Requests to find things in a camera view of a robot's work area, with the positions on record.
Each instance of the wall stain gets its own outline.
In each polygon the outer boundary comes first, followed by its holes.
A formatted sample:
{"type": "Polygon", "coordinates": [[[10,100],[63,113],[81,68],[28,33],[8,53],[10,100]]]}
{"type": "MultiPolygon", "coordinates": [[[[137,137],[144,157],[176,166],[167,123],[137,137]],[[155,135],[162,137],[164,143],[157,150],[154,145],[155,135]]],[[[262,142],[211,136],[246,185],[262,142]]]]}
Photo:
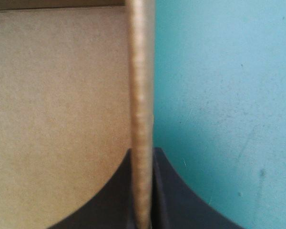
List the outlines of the wall stain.
{"type": "Polygon", "coordinates": [[[257,214],[259,212],[259,208],[261,205],[261,199],[262,199],[262,195],[263,195],[265,177],[266,177],[266,170],[264,168],[262,168],[259,171],[259,184],[258,184],[256,198],[255,198],[255,207],[254,207],[254,212],[253,212],[253,218],[251,221],[251,228],[252,229],[256,228],[256,219],[257,219],[257,214]]]}

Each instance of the tan surface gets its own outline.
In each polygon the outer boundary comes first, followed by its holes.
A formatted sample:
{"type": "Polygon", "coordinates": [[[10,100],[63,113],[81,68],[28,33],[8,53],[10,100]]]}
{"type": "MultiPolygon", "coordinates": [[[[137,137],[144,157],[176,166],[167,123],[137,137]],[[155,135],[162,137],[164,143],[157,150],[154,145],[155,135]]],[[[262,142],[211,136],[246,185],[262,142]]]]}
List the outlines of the tan surface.
{"type": "Polygon", "coordinates": [[[127,0],[132,182],[138,229],[150,228],[153,148],[154,0],[127,0]]]}
{"type": "Polygon", "coordinates": [[[129,147],[124,7],[0,13],[0,229],[89,200],[129,147]]]}

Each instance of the painted wall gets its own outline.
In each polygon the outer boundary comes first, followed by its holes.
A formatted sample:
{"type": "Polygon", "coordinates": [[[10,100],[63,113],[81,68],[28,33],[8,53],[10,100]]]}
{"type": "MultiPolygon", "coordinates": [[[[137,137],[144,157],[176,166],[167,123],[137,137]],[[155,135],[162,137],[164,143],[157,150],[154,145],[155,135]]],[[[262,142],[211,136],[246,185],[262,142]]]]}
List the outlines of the painted wall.
{"type": "Polygon", "coordinates": [[[247,229],[286,229],[286,0],[157,0],[154,144],[247,229]]]}

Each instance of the light blue wall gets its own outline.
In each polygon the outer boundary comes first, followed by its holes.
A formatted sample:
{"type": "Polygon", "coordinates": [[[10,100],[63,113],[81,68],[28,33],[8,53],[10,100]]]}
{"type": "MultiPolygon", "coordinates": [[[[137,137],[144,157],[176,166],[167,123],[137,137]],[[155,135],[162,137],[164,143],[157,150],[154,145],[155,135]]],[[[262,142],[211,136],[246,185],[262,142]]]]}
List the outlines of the light blue wall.
{"type": "Polygon", "coordinates": [[[286,0],[156,0],[154,144],[212,207],[286,229],[286,0]]]}

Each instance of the cardboard panel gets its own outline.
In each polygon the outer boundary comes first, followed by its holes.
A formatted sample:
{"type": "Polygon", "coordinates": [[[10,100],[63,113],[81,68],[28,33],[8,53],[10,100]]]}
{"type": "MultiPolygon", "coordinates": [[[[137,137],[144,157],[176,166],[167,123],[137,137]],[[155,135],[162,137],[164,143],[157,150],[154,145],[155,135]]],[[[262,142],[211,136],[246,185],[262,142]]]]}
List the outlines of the cardboard panel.
{"type": "Polygon", "coordinates": [[[0,229],[88,201],[130,146],[124,7],[0,13],[0,229]]]}

